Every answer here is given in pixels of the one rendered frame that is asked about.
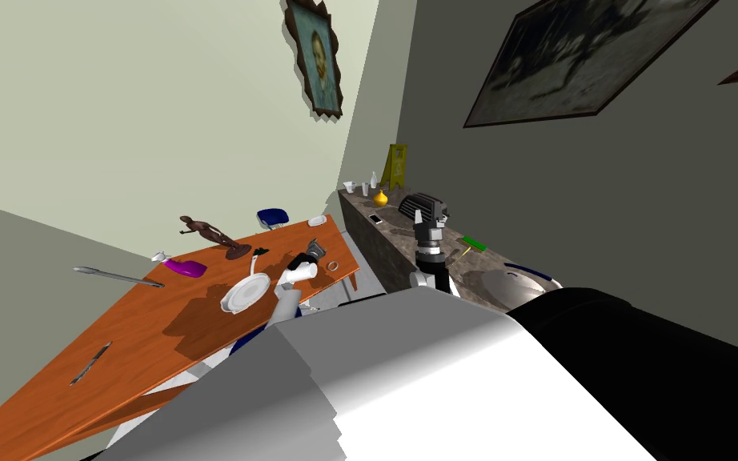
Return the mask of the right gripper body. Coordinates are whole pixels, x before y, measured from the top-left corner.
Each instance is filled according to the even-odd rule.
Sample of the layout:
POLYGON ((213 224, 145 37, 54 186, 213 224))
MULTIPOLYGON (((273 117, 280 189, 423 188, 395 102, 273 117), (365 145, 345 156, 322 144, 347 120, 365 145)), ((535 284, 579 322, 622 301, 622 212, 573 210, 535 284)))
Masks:
POLYGON ((444 220, 431 220, 423 222, 415 222, 413 230, 415 232, 415 240, 420 243, 440 242, 443 239, 443 229, 445 228, 444 220))

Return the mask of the black ribbed appliance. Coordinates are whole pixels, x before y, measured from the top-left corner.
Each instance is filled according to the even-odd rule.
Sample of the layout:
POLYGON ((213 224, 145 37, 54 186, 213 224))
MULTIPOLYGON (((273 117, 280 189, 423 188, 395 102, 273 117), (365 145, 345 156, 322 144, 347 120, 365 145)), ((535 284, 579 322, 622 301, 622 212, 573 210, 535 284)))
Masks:
POLYGON ((408 194, 398 205, 398 211, 413 220, 415 211, 422 211, 423 221, 435 220, 435 204, 444 203, 434 196, 424 193, 408 194))

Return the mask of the dark marble sideboard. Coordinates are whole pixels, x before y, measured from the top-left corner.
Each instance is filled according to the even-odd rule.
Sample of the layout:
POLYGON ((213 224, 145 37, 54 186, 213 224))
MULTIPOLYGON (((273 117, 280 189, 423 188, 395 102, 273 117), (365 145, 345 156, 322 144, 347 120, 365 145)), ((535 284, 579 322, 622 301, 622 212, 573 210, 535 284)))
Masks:
MULTIPOLYGON (((370 198, 361 194, 359 187, 354 194, 348 194, 345 189, 338 190, 345 230, 355 241, 380 285, 388 293, 409 288, 411 286, 409 274, 415 270, 414 223, 397 209, 397 205, 406 194, 405 190, 394 190, 386 206, 375 207, 370 198), (376 214, 383 222, 374 224, 368 218, 370 214, 376 214)), ((513 266, 510 260, 492 249, 484 252, 471 249, 466 252, 467 245, 463 243, 462 238, 463 235, 456 230, 449 227, 443 229, 441 249, 447 256, 449 274, 459 296, 473 303, 500 310, 471 293, 463 284, 463 275, 468 271, 518 267, 513 266)))

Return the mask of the blue chair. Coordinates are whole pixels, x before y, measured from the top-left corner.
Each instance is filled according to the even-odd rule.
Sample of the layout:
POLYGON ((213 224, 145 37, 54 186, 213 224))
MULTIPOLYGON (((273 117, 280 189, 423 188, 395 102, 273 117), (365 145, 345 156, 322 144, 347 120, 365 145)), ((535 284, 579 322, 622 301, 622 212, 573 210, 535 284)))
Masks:
POLYGON ((285 226, 290 222, 287 211, 280 208, 259 210, 256 213, 256 217, 259 223, 270 231, 276 227, 285 226))
POLYGON ((230 348, 229 355, 233 355, 237 350, 243 347, 243 345, 251 341, 257 335, 259 335, 266 328, 266 326, 267 326, 266 324, 263 324, 259 328, 254 329, 251 332, 248 332, 242 338, 238 339, 230 348))

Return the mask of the yellow folding sign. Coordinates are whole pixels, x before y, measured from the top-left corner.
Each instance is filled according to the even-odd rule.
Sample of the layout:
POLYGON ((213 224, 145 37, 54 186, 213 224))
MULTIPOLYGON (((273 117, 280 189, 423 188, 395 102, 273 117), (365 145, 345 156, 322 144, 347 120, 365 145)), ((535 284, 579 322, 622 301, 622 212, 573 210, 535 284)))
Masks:
POLYGON ((406 160, 407 144, 391 144, 378 186, 386 186, 388 190, 403 189, 406 160))

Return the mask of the white round plate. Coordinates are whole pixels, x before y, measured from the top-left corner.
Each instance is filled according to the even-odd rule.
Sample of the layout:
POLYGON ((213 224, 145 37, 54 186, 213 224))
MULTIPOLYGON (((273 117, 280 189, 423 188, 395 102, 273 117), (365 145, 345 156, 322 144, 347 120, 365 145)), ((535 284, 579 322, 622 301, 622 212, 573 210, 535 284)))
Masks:
POLYGON ((220 307, 233 315, 246 310, 258 302, 271 285, 271 278, 265 273, 253 273, 240 279, 222 298, 220 307))

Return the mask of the silver dome lid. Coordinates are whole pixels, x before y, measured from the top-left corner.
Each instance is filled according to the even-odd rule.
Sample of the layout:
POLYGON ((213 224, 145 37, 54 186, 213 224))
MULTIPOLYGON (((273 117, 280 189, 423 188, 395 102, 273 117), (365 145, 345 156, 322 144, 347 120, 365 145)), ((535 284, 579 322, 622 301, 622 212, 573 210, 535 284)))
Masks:
POLYGON ((503 270, 468 271, 463 275, 463 284, 471 293, 502 311, 512 310, 543 294, 562 288, 555 279, 514 267, 506 267, 503 270))

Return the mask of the brown human figurine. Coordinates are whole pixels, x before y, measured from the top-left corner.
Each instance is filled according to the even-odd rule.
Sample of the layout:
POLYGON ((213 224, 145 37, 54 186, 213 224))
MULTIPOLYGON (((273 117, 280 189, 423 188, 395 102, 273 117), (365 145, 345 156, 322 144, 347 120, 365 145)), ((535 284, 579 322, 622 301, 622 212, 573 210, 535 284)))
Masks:
POLYGON ((180 234, 189 234, 197 232, 204 239, 209 240, 218 245, 224 246, 227 249, 226 259, 235 260, 242 258, 249 251, 252 250, 252 245, 238 243, 235 240, 226 236, 221 230, 212 226, 208 222, 195 221, 189 216, 180 216, 179 220, 182 221, 186 226, 187 230, 181 230, 180 234))

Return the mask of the purple curved object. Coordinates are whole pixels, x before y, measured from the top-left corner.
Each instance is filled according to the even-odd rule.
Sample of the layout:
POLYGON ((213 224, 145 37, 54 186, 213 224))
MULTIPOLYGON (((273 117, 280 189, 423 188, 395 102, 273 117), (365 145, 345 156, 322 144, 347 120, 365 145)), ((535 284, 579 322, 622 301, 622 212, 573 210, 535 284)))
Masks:
POLYGON ((177 274, 191 278, 200 278, 207 271, 207 266, 192 260, 165 259, 162 261, 162 265, 177 274))

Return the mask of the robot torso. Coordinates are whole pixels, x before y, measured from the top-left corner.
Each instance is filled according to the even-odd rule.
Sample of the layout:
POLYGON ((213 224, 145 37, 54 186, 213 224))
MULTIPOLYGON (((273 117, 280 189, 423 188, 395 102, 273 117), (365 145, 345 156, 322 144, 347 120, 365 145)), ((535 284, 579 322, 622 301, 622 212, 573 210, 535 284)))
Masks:
POLYGON ((418 287, 276 323, 96 461, 655 461, 514 319, 418 287))

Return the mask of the long silver utensil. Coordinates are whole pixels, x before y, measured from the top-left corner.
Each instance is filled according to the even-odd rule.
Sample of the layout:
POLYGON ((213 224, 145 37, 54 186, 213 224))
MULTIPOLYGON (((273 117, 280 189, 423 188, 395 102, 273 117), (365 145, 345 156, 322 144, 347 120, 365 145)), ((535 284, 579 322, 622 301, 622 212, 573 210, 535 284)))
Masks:
POLYGON ((89 275, 98 275, 98 276, 106 277, 109 279, 121 279, 121 281, 129 282, 129 283, 136 283, 136 284, 141 284, 141 285, 146 285, 146 286, 151 286, 151 287, 164 287, 163 283, 151 281, 150 279, 132 278, 132 277, 124 276, 124 275, 101 271, 101 270, 94 269, 91 267, 73 267, 73 270, 79 273, 89 274, 89 275))

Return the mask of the orange wooden table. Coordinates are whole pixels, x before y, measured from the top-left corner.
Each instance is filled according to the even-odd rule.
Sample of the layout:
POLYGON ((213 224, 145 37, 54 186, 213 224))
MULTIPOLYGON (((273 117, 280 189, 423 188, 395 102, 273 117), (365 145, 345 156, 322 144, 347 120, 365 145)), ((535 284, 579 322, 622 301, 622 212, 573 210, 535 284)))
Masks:
POLYGON ((0 406, 0 461, 31 461, 145 413, 178 395, 155 388, 265 324, 272 289, 236 315, 223 296, 249 274, 249 259, 221 247, 186 255, 207 266, 198 279, 162 266, 136 286, 0 406), (103 345, 110 348, 75 385, 70 381, 103 345))

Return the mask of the large dark framed picture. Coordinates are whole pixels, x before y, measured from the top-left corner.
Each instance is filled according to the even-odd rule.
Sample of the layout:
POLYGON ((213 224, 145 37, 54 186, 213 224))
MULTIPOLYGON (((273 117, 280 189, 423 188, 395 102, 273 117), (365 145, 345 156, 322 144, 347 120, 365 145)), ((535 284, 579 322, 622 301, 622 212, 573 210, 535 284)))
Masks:
POLYGON ((539 0, 514 16, 466 128, 596 116, 719 0, 539 0))

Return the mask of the short grey utensil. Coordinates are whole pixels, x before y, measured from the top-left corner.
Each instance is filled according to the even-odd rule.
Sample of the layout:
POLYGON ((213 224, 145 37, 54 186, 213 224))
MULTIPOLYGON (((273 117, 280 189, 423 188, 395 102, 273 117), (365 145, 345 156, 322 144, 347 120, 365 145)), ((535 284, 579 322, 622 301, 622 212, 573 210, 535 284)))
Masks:
POLYGON ((70 381, 70 385, 73 386, 76 383, 79 383, 88 373, 88 371, 92 368, 92 366, 104 355, 104 353, 110 348, 110 345, 112 344, 112 341, 109 341, 103 345, 103 347, 100 348, 100 350, 89 360, 89 362, 84 366, 84 368, 76 374, 75 377, 70 381))

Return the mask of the portrait in brown frame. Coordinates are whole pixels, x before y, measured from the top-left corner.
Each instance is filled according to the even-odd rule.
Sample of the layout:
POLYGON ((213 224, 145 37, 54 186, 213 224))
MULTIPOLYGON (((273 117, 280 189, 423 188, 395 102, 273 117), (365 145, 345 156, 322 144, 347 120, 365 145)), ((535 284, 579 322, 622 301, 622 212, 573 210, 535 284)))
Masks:
POLYGON ((319 117, 342 117, 341 72, 336 54, 339 41, 324 0, 286 0, 284 23, 297 47, 296 65, 303 91, 319 117))

